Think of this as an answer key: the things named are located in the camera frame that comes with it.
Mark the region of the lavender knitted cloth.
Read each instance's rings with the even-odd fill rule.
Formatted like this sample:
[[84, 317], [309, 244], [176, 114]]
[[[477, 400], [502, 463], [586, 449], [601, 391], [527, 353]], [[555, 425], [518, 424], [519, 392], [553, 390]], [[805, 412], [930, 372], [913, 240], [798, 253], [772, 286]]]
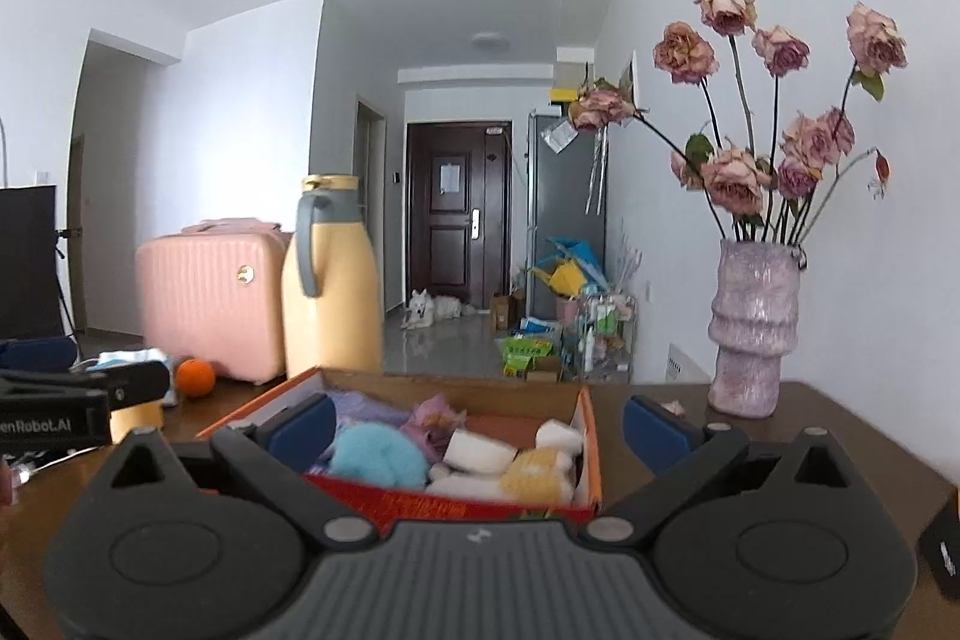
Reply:
[[392, 404], [377, 401], [361, 392], [327, 390], [327, 398], [334, 403], [339, 431], [352, 425], [366, 424], [366, 422], [389, 425], [398, 429], [410, 419], [409, 411], [394, 408]]

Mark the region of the light blue plush toy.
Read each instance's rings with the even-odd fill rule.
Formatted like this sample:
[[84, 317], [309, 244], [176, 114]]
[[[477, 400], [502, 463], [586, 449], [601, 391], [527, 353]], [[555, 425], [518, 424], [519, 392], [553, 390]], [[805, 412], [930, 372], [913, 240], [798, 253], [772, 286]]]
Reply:
[[347, 427], [334, 442], [327, 473], [382, 489], [420, 491], [430, 463], [404, 432], [379, 422]]

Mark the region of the white triangular sponge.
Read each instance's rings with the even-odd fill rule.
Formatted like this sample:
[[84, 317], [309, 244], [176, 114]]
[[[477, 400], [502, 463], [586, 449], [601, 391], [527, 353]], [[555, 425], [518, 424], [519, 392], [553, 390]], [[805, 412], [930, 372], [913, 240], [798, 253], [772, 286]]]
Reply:
[[569, 456], [581, 455], [584, 450], [584, 435], [573, 425], [558, 419], [549, 419], [535, 432], [535, 447], [555, 448]]

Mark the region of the yellow white plush toy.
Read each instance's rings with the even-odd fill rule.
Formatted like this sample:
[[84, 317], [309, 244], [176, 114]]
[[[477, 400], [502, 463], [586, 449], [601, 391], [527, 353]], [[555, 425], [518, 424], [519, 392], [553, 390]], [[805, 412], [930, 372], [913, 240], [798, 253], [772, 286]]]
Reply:
[[501, 476], [451, 473], [427, 487], [439, 497], [523, 505], [568, 505], [574, 497], [574, 459], [555, 447], [519, 453]]

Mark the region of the purple satin bow scrunchie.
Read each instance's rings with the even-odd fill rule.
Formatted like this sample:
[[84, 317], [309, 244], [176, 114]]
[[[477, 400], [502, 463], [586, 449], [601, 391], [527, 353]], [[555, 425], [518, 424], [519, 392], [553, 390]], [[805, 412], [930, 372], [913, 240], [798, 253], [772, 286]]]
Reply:
[[428, 463], [439, 463], [448, 448], [452, 432], [466, 424], [466, 411], [457, 411], [443, 393], [418, 404], [400, 431], [409, 437]]

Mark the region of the white round sponge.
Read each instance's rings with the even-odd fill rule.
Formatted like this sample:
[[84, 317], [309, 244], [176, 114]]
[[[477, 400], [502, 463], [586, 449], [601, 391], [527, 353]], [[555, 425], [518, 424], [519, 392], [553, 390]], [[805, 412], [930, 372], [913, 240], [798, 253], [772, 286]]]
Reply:
[[449, 438], [443, 463], [453, 470], [478, 476], [501, 476], [516, 459], [517, 450], [496, 438], [457, 429]]

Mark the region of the brown layered sponge block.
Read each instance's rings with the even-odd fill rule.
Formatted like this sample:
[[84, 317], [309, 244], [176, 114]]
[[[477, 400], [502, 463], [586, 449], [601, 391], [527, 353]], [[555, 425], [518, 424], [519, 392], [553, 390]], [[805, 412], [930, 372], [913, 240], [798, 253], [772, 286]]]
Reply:
[[530, 450], [535, 447], [537, 431], [545, 424], [545, 419], [524, 416], [498, 416], [498, 414], [477, 414], [466, 419], [467, 431], [482, 437], [493, 438], [507, 443], [516, 450]]

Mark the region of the yellow ceramic mug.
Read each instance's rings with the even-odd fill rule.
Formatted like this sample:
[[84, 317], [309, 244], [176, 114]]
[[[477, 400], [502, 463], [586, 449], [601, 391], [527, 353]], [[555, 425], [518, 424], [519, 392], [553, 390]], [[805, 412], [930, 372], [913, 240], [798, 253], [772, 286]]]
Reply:
[[112, 443], [119, 443], [135, 429], [161, 429], [164, 424], [163, 405], [159, 401], [135, 404], [130, 408], [116, 409], [110, 413], [110, 436]]

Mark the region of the blue tissue pack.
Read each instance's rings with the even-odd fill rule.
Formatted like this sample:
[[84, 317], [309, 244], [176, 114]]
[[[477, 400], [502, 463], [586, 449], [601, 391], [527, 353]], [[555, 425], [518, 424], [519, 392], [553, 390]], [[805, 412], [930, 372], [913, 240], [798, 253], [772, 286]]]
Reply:
[[179, 403], [178, 392], [174, 388], [174, 360], [158, 347], [142, 347], [142, 349], [128, 349], [128, 351], [103, 351], [96, 359], [85, 360], [86, 372], [94, 370], [112, 369], [112, 367], [128, 367], [129, 365], [159, 362], [164, 365], [167, 374], [167, 390], [161, 399], [163, 408], [174, 408]]

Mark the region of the red cardboard box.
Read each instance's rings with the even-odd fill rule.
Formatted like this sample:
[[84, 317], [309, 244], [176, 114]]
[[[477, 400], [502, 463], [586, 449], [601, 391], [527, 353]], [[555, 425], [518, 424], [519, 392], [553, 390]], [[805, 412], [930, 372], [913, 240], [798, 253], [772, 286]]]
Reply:
[[379, 530], [398, 520], [586, 521], [601, 459], [586, 388], [314, 370], [220, 419]]

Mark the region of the yellow thermos jug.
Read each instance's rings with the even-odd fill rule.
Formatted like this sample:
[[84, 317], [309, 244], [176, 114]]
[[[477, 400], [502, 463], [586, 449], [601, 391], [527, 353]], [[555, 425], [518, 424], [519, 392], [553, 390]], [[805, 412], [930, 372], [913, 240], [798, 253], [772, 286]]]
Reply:
[[381, 280], [361, 218], [355, 175], [302, 181], [281, 273], [288, 377], [382, 369]]

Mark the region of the pink mini suitcase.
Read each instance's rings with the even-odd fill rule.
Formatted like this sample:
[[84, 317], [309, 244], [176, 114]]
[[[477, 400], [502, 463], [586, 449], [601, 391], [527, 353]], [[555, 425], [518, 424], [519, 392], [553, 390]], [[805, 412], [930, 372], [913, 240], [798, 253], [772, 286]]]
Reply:
[[222, 377], [267, 383], [285, 372], [281, 271], [290, 236], [252, 218], [206, 220], [137, 248], [143, 339]]

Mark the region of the yellow watering can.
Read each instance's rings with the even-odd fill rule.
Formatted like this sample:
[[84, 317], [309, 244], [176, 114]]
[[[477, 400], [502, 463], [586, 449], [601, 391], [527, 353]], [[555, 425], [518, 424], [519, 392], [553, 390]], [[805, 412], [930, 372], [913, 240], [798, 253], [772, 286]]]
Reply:
[[587, 278], [576, 260], [556, 262], [550, 269], [532, 268], [532, 275], [550, 289], [557, 298], [574, 299], [581, 294]]

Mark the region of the grey refrigerator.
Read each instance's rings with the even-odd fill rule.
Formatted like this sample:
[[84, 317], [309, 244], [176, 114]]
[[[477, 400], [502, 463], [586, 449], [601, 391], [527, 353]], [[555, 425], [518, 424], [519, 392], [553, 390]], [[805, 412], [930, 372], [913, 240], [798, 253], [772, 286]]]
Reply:
[[526, 314], [539, 319], [556, 315], [555, 294], [535, 278], [532, 269], [551, 266], [560, 253], [553, 243], [583, 242], [596, 266], [605, 263], [605, 203], [594, 163], [597, 138], [573, 130], [558, 107], [534, 110], [527, 120], [527, 304]]

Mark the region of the dark wooden door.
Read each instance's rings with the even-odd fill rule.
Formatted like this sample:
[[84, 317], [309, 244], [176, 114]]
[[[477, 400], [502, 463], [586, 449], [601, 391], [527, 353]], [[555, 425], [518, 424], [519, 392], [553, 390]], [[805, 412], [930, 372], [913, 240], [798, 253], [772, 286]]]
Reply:
[[407, 127], [405, 291], [482, 310], [508, 291], [511, 125]]

